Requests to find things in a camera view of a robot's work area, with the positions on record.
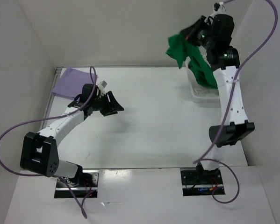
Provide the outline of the green t-shirt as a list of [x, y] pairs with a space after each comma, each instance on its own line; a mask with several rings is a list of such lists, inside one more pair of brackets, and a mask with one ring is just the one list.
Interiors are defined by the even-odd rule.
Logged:
[[189, 44], [180, 34], [169, 37], [168, 45], [166, 54], [177, 62], [179, 68], [186, 64], [198, 85], [209, 89], [217, 89], [213, 71], [197, 46]]

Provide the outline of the purple t-shirt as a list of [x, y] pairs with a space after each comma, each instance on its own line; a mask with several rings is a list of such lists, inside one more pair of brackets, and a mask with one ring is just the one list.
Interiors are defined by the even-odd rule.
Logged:
[[80, 71], [73, 68], [66, 68], [57, 83], [54, 85], [51, 93], [66, 99], [74, 99], [82, 92], [84, 84], [93, 84], [97, 74], [93, 71], [90, 75], [89, 72]]

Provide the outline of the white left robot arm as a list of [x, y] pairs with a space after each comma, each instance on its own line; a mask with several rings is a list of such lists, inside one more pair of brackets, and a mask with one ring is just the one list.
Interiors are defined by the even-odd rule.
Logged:
[[59, 158], [58, 146], [93, 112], [109, 116], [124, 110], [113, 93], [105, 91], [106, 86], [105, 81], [98, 85], [85, 84], [82, 93], [74, 98], [60, 118], [37, 133], [27, 133], [23, 140], [21, 168], [46, 177], [62, 177], [74, 187], [86, 181], [81, 165]]

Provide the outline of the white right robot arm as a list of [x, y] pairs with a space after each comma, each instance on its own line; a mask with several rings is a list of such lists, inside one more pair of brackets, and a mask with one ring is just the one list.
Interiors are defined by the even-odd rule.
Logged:
[[201, 16], [193, 25], [168, 39], [166, 54], [179, 66], [189, 57], [189, 69], [197, 67], [197, 83], [218, 89], [221, 124], [209, 128], [211, 145], [194, 162], [195, 178], [199, 183], [216, 177], [226, 146], [235, 145], [255, 129], [254, 123], [248, 120], [242, 100], [239, 81], [242, 63], [237, 49], [230, 44], [234, 26], [233, 17], [226, 13], [224, 3], [220, 2], [214, 4], [210, 16]]

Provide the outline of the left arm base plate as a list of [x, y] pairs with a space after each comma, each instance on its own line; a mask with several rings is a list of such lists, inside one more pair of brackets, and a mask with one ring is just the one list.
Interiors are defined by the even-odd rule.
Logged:
[[[69, 178], [64, 178], [64, 180], [77, 198], [83, 198], [90, 191], [93, 193], [89, 197], [97, 198], [99, 170], [83, 169], [82, 177], [78, 181]], [[54, 198], [73, 198], [67, 186], [59, 179], [57, 179]]]

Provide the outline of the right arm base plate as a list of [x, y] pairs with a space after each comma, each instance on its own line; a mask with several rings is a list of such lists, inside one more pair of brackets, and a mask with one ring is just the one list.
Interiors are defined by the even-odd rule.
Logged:
[[201, 167], [181, 168], [181, 184], [183, 196], [225, 195], [220, 170], [204, 171]]

